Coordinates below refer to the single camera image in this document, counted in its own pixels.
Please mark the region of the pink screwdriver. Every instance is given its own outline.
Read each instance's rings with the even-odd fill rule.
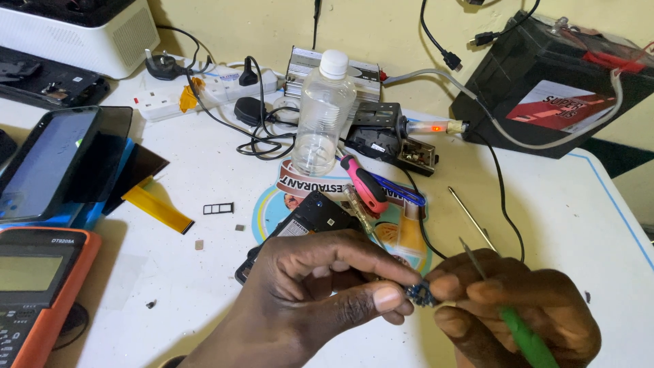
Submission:
[[[341,167],[350,175],[356,192],[366,205],[375,213],[386,211],[388,199],[379,183],[359,166],[354,156],[343,154],[339,147],[336,147],[336,155],[341,159]]]

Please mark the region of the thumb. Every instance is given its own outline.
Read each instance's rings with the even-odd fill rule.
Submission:
[[[312,315],[322,322],[320,326],[330,339],[394,310],[404,300],[404,290],[395,282],[370,282],[311,303]]]
[[[477,368],[530,367],[522,356],[506,350],[488,327],[467,310],[443,306],[434,314],[434,321]]]

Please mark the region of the car battery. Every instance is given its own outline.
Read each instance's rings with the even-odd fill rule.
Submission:
[[[524,18],[518,12],[507,27]],[[622,67],[624,102],[609,121],[548,149],[527,149],[505,138],[481,106],[460,93],[451,109],[470,120],[471,131],[494,147],[561,158],[654,92],[654,58],[626,39],[533,16],[501,36],[466,87],[484,102],[500,126],[529,145],[544,145],[584,129],[615,106],[612,69]],[[475,133],[466,141],[483,144]]]

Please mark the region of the orange multimeter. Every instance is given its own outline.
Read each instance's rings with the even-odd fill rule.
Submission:
[[[43,367],[100,248],[89,231],[0,231],[0,368]]]

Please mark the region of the sim card tray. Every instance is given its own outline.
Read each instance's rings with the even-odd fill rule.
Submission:
[[[203,215],[216,215],[218,213],[234,213],[234,202],[232,203],[218,203],[218,204],[205,204],[202,214]]]

